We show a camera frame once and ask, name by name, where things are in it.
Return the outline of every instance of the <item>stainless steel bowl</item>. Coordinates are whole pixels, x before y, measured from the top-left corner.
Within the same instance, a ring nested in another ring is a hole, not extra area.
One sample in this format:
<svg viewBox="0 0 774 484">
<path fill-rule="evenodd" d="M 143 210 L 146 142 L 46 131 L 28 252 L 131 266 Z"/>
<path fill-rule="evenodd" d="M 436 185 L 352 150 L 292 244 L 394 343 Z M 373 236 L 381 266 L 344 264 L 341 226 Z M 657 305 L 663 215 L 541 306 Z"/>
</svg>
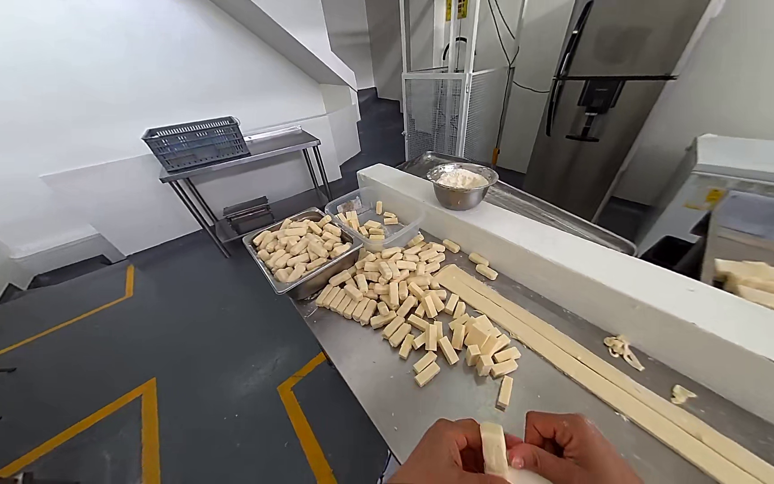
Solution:
<svg viewBox="0 0 774 484">
<path fill-rule="evenodd" d="M 438 179 L 441 178 L 442 175 L 457 170 L 458 168 L 464 168 L 465 170 L 482 175 L 488 183 L 472 189 L 451 187 L 438 183 Z M 432 182 L 432 185 L 435 188 L 435 196 L 438 197 L 438 202 L 450 210 L 470 210 L 471 208 L 476 207 L 482 202 L 482 198 L 485 197 L 486 193 L 489 191 L 489 187 L 497 183 L 498 180 L 497 171 L 475 163 L 439 164 L 426 173 L 426 178 Z"/>
</svg>

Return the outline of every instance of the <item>clear plastic container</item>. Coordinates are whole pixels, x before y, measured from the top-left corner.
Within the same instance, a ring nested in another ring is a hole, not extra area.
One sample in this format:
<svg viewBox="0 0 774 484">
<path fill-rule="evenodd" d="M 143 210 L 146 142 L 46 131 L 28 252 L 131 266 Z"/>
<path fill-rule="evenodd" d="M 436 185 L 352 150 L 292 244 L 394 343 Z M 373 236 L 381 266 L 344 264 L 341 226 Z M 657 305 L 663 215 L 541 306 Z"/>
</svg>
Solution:
<svg viewBox="0 0 774 484">
<path fill-rule="evenodd" d="M 396 214 L 399 223 L 393 225 L 383 225 L 383 215 L 375 213 L 375 202 L 378 201 L 378 194 L 371 187 L 364 187 L 355 190 L 349 194 L 341 196 L 327 204 L 324 211 L 334 218 L 334 223 L 343 225 L 336 215 L 339 212 L 345 213 L 357 210 L 357 219 L 360 225 L 374 220 L 381 224 L 384 229 L 384 240 L 371 240 L 364 237 L 360 232 L 354 231 L 350 226 L 345 225 L 353 236 L 363 242 L 363 248 L 370 252 L 381 252 L 391 247 L 404 247 L 414 236 L 420 232 L 420 225 L 425 217 L 422 210 L 413 207 L 403 207 L 402 214 Z M 383 211 L 392 212 L 389 204 L 384 204 Z"/>
</svg>

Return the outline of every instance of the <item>yellow floor marking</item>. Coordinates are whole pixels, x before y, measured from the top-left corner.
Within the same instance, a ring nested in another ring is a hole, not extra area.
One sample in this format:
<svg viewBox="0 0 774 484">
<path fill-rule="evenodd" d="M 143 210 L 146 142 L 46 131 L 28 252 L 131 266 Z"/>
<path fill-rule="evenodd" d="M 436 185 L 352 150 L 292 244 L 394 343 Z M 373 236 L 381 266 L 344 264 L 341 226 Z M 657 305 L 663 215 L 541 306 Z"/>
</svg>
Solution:
<svg viewBox="0 0 774 484">
<path fill-rule="evenodd" d="M 11 477 L 20 472 L 27 465 L 47 455 L 51 450 L 140 396 L 142 397 L 142 482 L 143 484 L 160 484 L 160 429 L 157 416 L 156 378 L 145 381 L 142 385 L 119 397 L 115 402 L 74 423 L 59 435 L 29 451 L 25 456 L 0 468 L 0 477 Z"/>
<path fill-rule="evenodd" d="M 133 297 L 133 266 L 132 265 L 128 265 L 127 266 L 127 279 L 126 279 L 126 283 L 125 283 L 125 290 L 124 290 L 124 295 L 122 297 L 116 299 L 113 302 L 108 302 L 108 303 L 104 304 L 103 306 L 96 307 L 96 308 L 92 309 L 91 311 L 89 311 L 88 313 L 80 314 L 79 316 L 76 316 L 76 318 L 74 318 L 72 320 L 68 320 L 68 321 L 65 321 L 62 324 L 55 325 L 55 326 L 51 327 L 50 329 L 48 329 L 48 330 L 46 330 L 44 332 L 38 333 L 38 334 L 36 334 L 34 336 L 31 336 L 31 337 L 27 337 L 26 339 L 23 339 L 19 343 L 15 343 L 14 345 L 11 345 L 11 346 L 9 346 L 7 348 L 1 349 L 0 350 L 0 357 L 2 355 L 4 355 L 5 353 L 11 351 L 11 350 L 15 350 L 15 349 L 19 348 L 20 346 L 27 345 L 27 344 L 35 341 L 39 337 L 44 337 L 44 336 L 46 336 L 46 335 L 48 335 L 50 333 L 56 332 L 56 331 L 62 329 L 63 327 L 65 327 L 65 326 L 71 325 L 73 323 L 76 323 L 77 321 L 80 321 L 80 320 L 83 320 L 85 318 L 88 318 L 92 314 L 100 313 L 104 309 L 106 309 L 108 307 L 115 306 L 116 304 L 121 303 L 124 300 L 130 299 L 131 297 Z"/>
<path fill-rule="evenodd" d="M 277 387 L 279 398 L 285 405 L 285 412 L 288 413 L 288 419 L 292 421 L 294 433 L 297 434 L 297 440 L 304 449 L 306 460 L 310 463 L 312 474 L 316 477 L 318 484 L 336 484 L 336 478 L 333 475 L 333 469 L 330 468 L 327 458 L 324 457 L 322 447 L 318 445 L 316 434 L 312 432 L 309 422 L 306 421 L 304 410 L 297 402 L 292 387 L 298 381 L 301 381 L 307 374 L 323 362 L 326 358 L 324 353 L 318 353 L 309 363 L 300 368 L 294 375 L 289 376 L 287 380 L 280 383 Z"/>
</svg>

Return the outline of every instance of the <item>gray plastic basket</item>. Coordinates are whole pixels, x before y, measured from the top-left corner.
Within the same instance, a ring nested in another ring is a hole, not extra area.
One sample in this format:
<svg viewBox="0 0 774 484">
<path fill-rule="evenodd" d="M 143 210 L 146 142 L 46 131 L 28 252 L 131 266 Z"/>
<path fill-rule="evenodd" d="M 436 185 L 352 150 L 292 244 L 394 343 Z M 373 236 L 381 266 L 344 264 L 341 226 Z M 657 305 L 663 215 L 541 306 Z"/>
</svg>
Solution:
<svg viewBox="0 0 774 484">
<path fill-rule="evenodd" d="M 145 130 L 142 139 L 168 171 L 249 155 L 238 120 L 225 116 Z"/>
</svg>

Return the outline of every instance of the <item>yellow sticker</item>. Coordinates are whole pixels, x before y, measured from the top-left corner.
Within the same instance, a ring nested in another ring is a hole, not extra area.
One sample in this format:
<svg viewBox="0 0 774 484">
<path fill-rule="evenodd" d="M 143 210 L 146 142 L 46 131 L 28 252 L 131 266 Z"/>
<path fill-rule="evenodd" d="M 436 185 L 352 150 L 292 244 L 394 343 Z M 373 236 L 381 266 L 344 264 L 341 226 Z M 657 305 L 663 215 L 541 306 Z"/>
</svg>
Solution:
<svg viewBox="0 0 774 484">
<path fill-rule="evenodd" d="M 463 19 L 468 17 L 468 1 L 458 0 L 458 18 Z M 449 22 L 452 17 L 452 0 L 446 0 L 446 21 Z"/>
<path fill-rule="evenodd" d="M 722 189 L 709 189 L 706 197 L 706 203 L 709 204 L 709 207 L 715 207 L 715 204 L 717 204 L 719 200 L 722 200 L 725 192 L 726 190 Z"/>
</svg>

